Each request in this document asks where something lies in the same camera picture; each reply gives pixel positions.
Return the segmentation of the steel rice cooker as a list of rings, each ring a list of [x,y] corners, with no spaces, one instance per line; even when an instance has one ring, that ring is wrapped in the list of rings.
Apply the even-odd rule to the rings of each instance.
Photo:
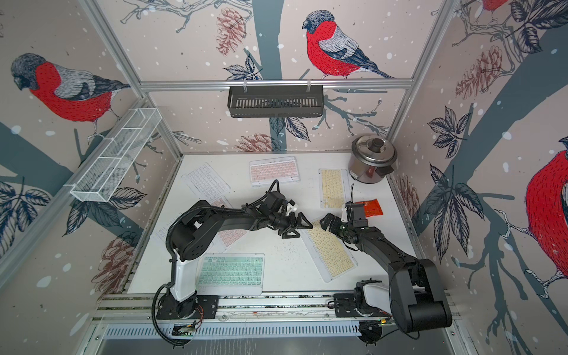
[[[378,135],[362,135],[352,141],[348,173],[365,184],[379,183],[394,171],[397,160],[394,145]]]

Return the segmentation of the white keyboard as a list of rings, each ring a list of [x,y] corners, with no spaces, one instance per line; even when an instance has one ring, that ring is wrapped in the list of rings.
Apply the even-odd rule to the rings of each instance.
[[[200,200],[213,202],[230,192],[229,184],[209,164],[183,174],[182,180]]]

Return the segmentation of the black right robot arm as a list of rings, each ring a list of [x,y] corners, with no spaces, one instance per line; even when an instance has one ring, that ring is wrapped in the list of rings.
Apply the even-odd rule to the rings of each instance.
[[[406,253],[380,229],[369,226],[364,205],[348,203],[346,214],[346,221],[327,214],[320,220],[320,227],[370,256],[386,270],[388,281],[359,281],[353,295],[344,300],[342,294],[336,294],[337,316],[387,314],[405,334],[451,326],[451,309],[434,263]]]

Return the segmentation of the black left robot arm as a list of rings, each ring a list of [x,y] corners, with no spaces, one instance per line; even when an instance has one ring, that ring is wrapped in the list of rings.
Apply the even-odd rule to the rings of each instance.
[[[167,230],[171,280],[156,291],[152,316],[159,320],[214,316],[198,297],[197,282],[200,259],[219,232],[271,229],[285,240],[298,238],[300,230],[313,227],[303,213],[295,211],[295,202],[278,191],[266,192],[239,209],[198,201]]]

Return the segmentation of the pink keyboard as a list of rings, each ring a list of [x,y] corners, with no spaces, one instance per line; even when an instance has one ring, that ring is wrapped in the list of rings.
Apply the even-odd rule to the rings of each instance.
[[[224,206],[232,208],[232,205],[224,196],[220,196],[217,200],[210,204],[217,207]],[[249,232],[245,229],[236,229],[234,226],[223,226],[212,241],[212,251],[214,253],[224,253],[229,249],[229,247],[238,242],[248,233]]]
[[[300,181],[297,160],[293,156],[252,161],[249,164],[249,180],[253,187],[270,185],[274,180],[280,183]]]

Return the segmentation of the red small packet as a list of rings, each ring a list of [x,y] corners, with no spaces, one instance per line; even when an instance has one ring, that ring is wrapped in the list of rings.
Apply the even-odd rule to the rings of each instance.
[[[367,218],[384,215],[383,209],[377,199],[360,201],[357,202],[357,204],[362,204],[364,206],[365,217]]]

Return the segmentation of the aluminium frame rail base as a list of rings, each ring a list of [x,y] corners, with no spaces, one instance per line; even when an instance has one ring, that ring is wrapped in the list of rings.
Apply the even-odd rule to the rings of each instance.
[[[173,322],[179,319],[170,301],[158,300],[152,310],[153,294],[111,294],[104,296],[93,319]],[[386,319],[384,311],[370,312],[356,305],[352,291],[266,292],[260,296],[199,296],[183,310],[191,319],[216,322],[324,321],[327,319]]]

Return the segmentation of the yellow keyboard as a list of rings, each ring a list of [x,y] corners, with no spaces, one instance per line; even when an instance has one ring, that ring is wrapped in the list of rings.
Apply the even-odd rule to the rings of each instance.
[[[300,237],[324,283],[330,283],[358,266],[340,239],[324,231],[319,220],[313,220],[312,224],[313,228],[301,231]]]
[[[349,201],[347,170],[319,169],[319,182],[322,209],[342,209]]]

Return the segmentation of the green keyboard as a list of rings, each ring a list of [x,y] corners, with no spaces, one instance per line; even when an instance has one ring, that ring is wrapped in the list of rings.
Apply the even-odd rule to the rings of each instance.
[[[204,254],[196,282],[198,294],[259,296],[263,292],[265,254]]]

